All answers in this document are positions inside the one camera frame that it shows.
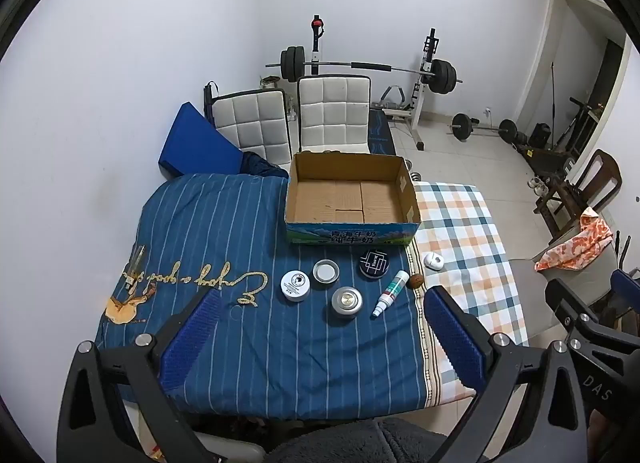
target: gray fuzzy fabric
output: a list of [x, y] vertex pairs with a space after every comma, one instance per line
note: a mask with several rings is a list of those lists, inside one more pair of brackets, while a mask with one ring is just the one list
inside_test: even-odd
[[403, 419], [370, 419], [283, 443], [264, 463], [424, 463], [444, 440]]

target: checkered fabric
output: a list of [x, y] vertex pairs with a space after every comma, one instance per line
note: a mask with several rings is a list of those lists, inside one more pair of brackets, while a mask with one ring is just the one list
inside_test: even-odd
[[[412, 273], [425, 276], [415, 290], [416, 302], [438, 284], [458, 305], [478, 317], [490, 334], [502, 332], [518, 344], [527, 344], [527, 330], [511, 267], [491, 214], [474, 186], [416, 182], [422, 224], [407, 247]], [[425, 268], [422, 255], [442, 254], [442, 271]], [[428, 374], [427, 407], [472, 396], [462, 385], [433, 331], [419, 311], [420, 337]]]

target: brown ball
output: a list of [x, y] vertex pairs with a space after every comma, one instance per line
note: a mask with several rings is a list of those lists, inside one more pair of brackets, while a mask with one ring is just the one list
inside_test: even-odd
[[414, 273], [411, 277], [409, 277], [409, 281], [407, 281], [407, 286], [411, 289], [417, 289], [424, 284], [424, 277], [419, 273]]

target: dumbbell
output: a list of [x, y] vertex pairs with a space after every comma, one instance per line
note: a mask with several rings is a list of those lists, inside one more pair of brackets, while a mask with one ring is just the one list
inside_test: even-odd
[[471, 119], [466, 114], [459, 112], [453, 117], [450, 128], [453, 135], [460, 141], [471, 136], [474, 129], [492, 130], [496, 132], [506, 143], [513, 143], [518, 135], [518, 128], [511, 120], [502, 120], [500, 127], [492, 127], [489, 125], [480, 125], [479, 120]]

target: white quilted chair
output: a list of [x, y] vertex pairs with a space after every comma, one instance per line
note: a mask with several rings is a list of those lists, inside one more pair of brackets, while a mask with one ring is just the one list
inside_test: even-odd
[[255, 152], [289, 172], [291, 144], [284, 91], [243, 91], [213, 99], [213, 124], [243, 152]]
[[371, 79], [314, 75], [298, 80], [300, 150], [369, 152]]

